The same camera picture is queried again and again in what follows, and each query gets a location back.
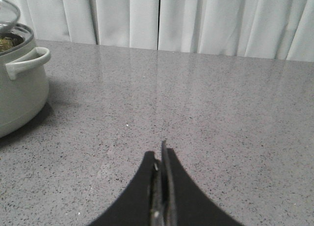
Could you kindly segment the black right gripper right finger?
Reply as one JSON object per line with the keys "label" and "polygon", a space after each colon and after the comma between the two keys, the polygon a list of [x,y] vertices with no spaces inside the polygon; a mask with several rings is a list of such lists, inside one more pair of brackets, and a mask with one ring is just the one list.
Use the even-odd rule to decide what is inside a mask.
{"label": "black right gripper right finger", "polygon": [[240,226],[191,179],[175,151],[161,143],[161,182],[167,226]]}

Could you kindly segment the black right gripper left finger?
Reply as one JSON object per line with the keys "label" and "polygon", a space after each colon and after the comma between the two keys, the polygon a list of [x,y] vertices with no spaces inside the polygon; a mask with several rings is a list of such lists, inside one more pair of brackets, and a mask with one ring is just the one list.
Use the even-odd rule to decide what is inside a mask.
{"label": "black right gripper left finger", "polygon": [[139,169],[126,189],[91,225],[148,226],[154,163],[154,152],[145,152]]}

